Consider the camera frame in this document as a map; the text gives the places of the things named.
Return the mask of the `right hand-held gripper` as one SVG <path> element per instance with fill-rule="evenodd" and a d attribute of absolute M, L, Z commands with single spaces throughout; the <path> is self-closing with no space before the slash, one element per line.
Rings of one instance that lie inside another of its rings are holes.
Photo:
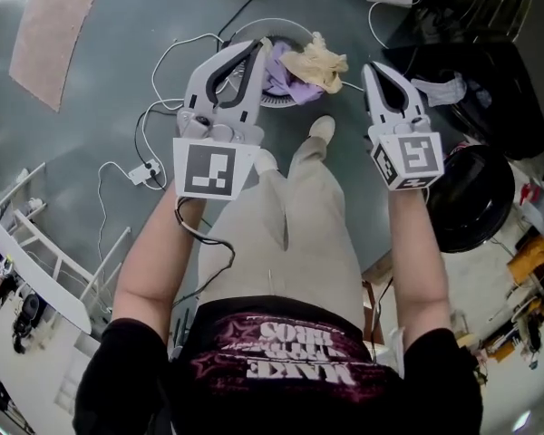
<path fill-rule="evenodd" d="M 370 156 L 386 187 L 429 188 L 444 173 L 442 141 L 430 120 L 423 119 L 419 92 L 394 68 L 378 62 L 363 67 L 362 83 L 374 124 L 368 129 Z M 393 125 L 395 121 L 409 122 Z"/>

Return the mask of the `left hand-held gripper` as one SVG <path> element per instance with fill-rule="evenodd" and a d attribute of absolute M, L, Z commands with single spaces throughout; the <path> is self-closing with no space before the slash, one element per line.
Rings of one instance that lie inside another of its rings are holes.
<path fill-rule="evenodd" d="M 249 40 L 228 45 L 190 76 L 184 106 L 192 111 L 178 112 L 179 136 L 173 139 L 178 196 L 234 200 L 244 188 L 264 139 L 264 131 L 254 124 L 266 61 L 263 44 Z M 219 101 L 216 88 L 240 64 L 244 72 L 236 96 Z M 219 120 L 205 116 L 213 114 Z"/>

